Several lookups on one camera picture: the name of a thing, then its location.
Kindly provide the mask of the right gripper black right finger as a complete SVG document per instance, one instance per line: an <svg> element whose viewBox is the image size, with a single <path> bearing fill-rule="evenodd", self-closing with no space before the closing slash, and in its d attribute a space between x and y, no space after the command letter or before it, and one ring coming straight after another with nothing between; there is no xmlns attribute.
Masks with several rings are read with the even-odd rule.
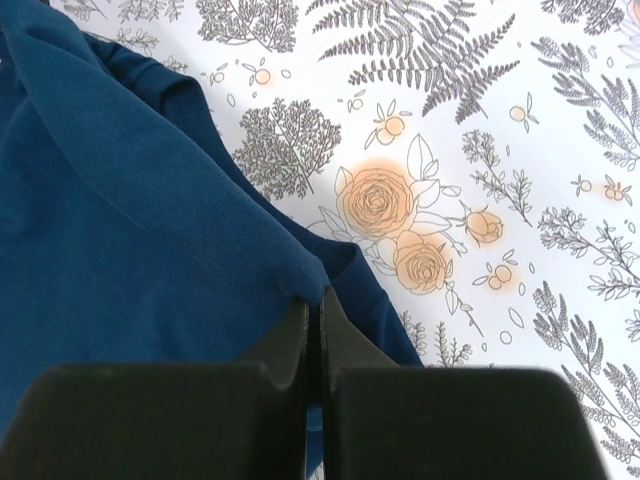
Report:
<svg viewBox="0 0 640 480"><path fill-rule="evenodd" d="M329 479L591 480L606 472L568 384L545 370L404 367L320 314Z"/></svg>

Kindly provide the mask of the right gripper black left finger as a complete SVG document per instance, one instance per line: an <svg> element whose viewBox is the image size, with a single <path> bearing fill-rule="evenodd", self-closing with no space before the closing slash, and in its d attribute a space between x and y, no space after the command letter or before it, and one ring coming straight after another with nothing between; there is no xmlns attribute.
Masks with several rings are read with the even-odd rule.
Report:
<svg viewBox="0 0 640 480"><path fill-rule="evenodd" d="M5 479L301 479L308 306L224 364L67 364L28 389Z"/></svg>

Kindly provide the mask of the blue printed t shirt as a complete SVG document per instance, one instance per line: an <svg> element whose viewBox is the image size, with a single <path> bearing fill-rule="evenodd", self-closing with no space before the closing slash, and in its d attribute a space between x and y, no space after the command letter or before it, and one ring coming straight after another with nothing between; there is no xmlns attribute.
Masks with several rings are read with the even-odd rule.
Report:
<svg viewBox="0 0 640 480"><path fill-rule="evenodd" d="M196 80L44 2L2 3L3 425L50 366L231 360L327 287L392 360L419 363L360 248L261 197Z"/></svg>

